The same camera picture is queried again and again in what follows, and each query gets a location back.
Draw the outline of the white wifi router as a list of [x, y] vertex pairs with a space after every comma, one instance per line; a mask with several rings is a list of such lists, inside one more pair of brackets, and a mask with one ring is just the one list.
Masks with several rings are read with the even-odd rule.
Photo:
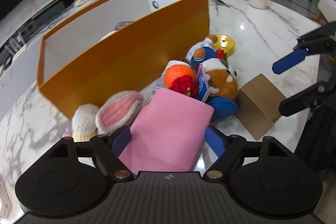
[[26, 49], [27, 43], [23, 39], [20, 31], [13, 34], [5, 44], [5, 50], [11, 54], [12, 62], [14, 62]]

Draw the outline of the orange crochet ball toy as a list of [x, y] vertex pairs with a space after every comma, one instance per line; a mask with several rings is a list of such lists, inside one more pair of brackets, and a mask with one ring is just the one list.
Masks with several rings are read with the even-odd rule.
[[196, 75], [194, 80], [191, 76], [179, 77], [168, 89], [195, 98], [198, 95], [198, 84], [196, 81]]

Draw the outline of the large orange storage box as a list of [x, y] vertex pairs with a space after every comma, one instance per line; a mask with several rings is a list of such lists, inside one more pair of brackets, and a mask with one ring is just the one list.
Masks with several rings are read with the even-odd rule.
[[[115, 31], [123, 21], [133, 22]], [[147, 87], [209, 31], [209, 0], [97, 0], [42, 37], [37, 87], [72, 118], [81, 105]]]

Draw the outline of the brown cardboard box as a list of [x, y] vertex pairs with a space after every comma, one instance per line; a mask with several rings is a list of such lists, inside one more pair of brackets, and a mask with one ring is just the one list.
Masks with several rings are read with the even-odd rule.
[[240, 88], [236, 117], [259, 140], [280, 119], [278, 107], [285, 98], [268, 78], [259, 74]]

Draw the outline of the dark illustrated book box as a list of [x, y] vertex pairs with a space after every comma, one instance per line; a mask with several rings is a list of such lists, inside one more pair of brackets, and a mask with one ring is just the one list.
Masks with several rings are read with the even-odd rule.
[[124, 27], [126, 27], [127, 25], [131, 24], [133, 21], [123, 21], [123, 22], [118, 22], [115, 27], [114, 30], [118, 31]]

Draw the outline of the crochet bunny doll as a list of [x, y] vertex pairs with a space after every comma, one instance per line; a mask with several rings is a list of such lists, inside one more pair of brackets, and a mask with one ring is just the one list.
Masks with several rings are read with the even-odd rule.
[[63, 136], [70, 136], [74, 141], [89, 141], [99, 134], [111, 134], [131, 125], [142, 105], [143, 95], [130, 90], [112, 95], [101, 107], [90, 103], [81, 105]]

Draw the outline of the pink foam block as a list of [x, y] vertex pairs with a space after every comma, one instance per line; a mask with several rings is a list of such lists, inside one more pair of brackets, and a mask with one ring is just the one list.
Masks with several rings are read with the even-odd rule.
[[214, 108], [167, 88], [160, 88], [130, 127], [120, 160], [139, 171], [191, 171]]

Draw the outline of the brown white plush dog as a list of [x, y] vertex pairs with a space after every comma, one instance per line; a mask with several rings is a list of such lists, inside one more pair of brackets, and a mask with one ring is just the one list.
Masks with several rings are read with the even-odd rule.
[[208, 35], [188, 50], [184, 61], [195, 71], [198, 71], [199, 67], [203, 68], [210, 97], [223, 97], [235, 101], [239, 92], [236, 71], [228, 63], [225, 52], [214, 49], [217, 41], [216, 35]]

